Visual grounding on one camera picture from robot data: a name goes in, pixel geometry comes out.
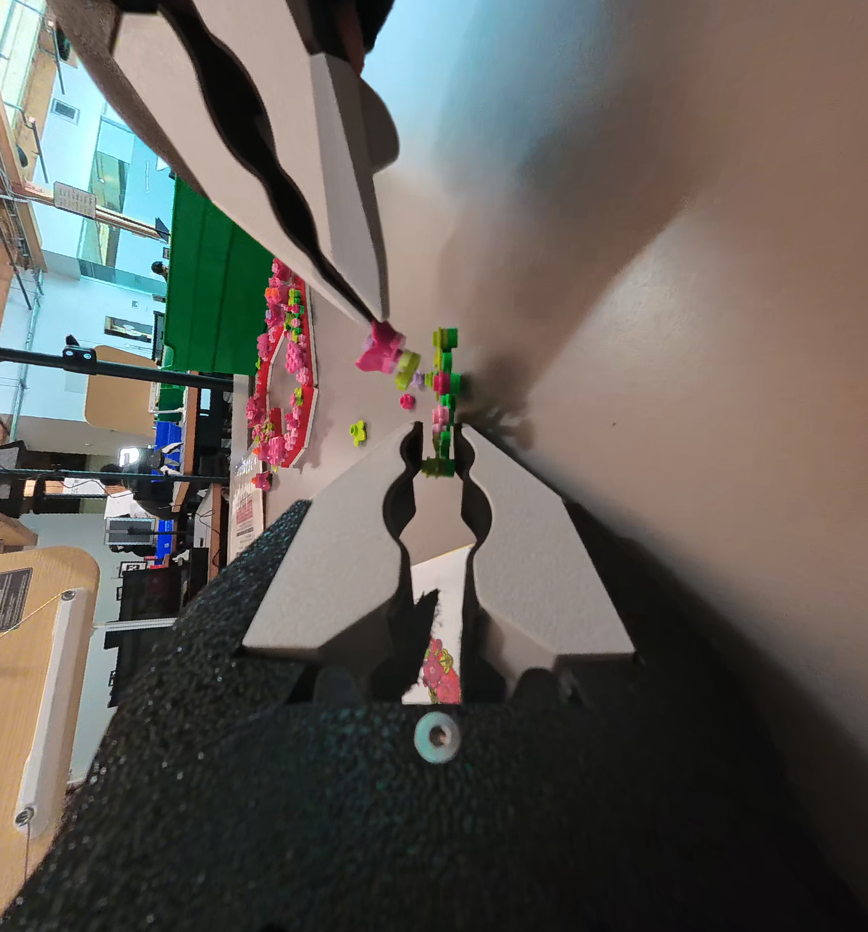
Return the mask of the light wooden cabinet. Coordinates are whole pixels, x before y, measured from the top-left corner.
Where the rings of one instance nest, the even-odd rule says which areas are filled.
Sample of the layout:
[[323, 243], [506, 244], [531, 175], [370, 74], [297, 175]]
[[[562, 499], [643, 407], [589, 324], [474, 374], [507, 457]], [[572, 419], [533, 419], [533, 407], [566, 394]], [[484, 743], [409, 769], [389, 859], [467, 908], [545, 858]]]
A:
[[99, 578], [76, 547], [0, 554], [0, 914], [63, 818]]

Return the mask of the green cloth board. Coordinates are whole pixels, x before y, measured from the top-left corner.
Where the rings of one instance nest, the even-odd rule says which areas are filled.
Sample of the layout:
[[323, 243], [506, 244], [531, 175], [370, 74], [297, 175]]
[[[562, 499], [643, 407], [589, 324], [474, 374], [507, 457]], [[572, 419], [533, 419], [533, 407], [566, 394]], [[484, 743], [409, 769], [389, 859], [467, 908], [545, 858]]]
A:
[[272, 266], [269, 251], [176, 180], [164, 322], [175, 369], [256, 373]]

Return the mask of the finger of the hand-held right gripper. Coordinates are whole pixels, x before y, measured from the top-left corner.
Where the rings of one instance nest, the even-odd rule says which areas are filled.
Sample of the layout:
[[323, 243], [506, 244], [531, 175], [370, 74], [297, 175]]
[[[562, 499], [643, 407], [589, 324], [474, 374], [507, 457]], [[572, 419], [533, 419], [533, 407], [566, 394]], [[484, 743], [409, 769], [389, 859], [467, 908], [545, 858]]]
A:
[[[357, 14], [363, 52], [355, 68], [361, 76], [378, 36], [378, 15]], [[303, 235], [291, 229], [303, 220], [303, 207], [277, 167], [264, 106], [243, 67], [211, 37], [199, 14], [123, 13], [113, 54], [207, 197], [343, 313], [374, 320], [342, 309], [316, 278], [300, 248]], [[376, 174], [378, 96], [362, 81]]]
[[301, 250], [353, 316], [390, 314], [367, 86], [352, 2], [196, 2], [264, 106], [277, 167], [303, 207]]

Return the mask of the black tripod pole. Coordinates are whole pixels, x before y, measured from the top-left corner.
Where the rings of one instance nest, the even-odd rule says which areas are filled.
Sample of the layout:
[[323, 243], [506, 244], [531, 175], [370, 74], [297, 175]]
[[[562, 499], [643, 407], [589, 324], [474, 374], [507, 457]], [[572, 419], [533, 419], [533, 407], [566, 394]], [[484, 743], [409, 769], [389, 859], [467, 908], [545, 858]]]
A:
[[0, 363], [16, 363], [23, 366], [60, 369], [88, 376], [135, 380], [199, 390], [227, 392], [233, 390], [232, 379], [160, 369], [154, 363], [149, 363], [148, 366], [136, 366], [102, 361], [98, 358], [95, 349], [79, 346], [66, 346], [60, 354], [0, 346]]

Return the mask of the pink lego flower piece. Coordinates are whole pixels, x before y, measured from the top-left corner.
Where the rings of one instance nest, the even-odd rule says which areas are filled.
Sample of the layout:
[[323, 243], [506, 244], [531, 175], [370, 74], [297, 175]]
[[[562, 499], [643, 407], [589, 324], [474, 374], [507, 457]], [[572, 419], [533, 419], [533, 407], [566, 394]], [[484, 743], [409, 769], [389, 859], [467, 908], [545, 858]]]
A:
[[362, 372], [392, 376], [395, 387], [405, 392], [423, 382], [421, 356], [406, 348], [405, 336], [388, 321], [375, 320], [355, 365]]

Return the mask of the blue storage bins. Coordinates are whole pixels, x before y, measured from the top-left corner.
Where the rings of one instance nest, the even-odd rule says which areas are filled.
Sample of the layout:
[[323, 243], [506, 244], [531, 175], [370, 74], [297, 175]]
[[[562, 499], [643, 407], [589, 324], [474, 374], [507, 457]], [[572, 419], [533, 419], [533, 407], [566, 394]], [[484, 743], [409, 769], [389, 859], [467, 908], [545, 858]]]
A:
[[182, 474], [183, 431], [178, 422], [157, 420], [154, 424], [149, 465], [159, 474]]

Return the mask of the white lego instruction booklet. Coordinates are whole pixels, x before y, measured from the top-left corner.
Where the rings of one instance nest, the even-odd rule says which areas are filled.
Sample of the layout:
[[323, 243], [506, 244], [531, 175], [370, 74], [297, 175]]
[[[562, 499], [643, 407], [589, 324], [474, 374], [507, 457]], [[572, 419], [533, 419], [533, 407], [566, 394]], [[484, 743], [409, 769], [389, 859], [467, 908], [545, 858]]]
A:
[[470, 545], [411, 567], [415, 600], [437, 595], [433, 623], [418, 677], [402, 697], [404, 705], [457, 705], [462, 700], [463, 596]]

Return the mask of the hanging white sign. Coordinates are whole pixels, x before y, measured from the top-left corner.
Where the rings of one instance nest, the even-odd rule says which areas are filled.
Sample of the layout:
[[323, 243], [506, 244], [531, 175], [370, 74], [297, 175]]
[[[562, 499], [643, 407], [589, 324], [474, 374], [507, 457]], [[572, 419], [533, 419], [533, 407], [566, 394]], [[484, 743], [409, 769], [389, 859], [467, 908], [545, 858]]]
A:
[[98, 217], [98, 198], [89, 190], [59, 181], [53, 182], [53, 204], [56, 209], [90, 220]]

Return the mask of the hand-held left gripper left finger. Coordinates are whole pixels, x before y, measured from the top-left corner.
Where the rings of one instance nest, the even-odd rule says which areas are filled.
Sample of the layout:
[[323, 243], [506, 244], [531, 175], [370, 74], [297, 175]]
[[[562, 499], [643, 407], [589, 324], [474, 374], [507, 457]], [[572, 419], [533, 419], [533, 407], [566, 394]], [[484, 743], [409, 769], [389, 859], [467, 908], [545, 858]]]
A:
[[414, 477], [424, 428], [404, 424], [313, 499], [243, 638], [253, 654], [302, 662], [381, 662], [392, 615], [412, 602]]

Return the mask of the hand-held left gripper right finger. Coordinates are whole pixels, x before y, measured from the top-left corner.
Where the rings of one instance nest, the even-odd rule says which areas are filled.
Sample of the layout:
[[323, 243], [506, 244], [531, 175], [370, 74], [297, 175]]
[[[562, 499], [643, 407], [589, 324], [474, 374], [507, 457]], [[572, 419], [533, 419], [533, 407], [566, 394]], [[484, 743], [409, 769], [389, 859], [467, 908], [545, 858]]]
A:
[[471, 426], [456, 439], [461, 516], [475, 538], [463, 675], [631, 658], [631, 637], [561, 495]]

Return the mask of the green lego flower stem cluster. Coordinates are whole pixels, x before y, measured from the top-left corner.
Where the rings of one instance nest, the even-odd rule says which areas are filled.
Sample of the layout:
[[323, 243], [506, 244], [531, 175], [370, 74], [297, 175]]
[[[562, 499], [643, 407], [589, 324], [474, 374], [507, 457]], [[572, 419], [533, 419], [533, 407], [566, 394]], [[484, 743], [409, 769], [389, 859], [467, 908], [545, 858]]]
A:
[[456, 474], [457, 407], [463, 393], [463, 375], [454, 367], [459, 347], [456, 327], [440, 327], [432, 333], [432, 370], [424, 382], [432, 393], [432, 454], [423, 459], [421, 472], [429, 478], [452, 478]]

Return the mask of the red tray of bricks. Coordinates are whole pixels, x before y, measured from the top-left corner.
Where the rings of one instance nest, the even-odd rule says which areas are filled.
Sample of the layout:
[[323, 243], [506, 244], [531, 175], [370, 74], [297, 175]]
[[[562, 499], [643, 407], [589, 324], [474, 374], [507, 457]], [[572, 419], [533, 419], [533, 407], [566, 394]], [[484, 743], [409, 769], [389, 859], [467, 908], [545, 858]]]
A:
[[252, 452], [273, 475], [299, 462], [311, 439], [318, 399], [311, 291], [291, 267], [273, 258], [264, 291], [265, 330], [246, 402]]

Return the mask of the printed paper sheet red label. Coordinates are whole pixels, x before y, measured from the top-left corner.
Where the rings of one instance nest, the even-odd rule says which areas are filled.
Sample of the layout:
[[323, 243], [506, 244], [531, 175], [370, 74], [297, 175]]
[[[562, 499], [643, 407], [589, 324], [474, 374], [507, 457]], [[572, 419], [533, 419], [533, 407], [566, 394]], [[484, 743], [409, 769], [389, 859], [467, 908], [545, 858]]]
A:
[[263, 533], [265, 495], [255, 483], [261, 473], [262, 463], [251, 451], [232, 468], [229, 493], [228, 563], [234, 561]]

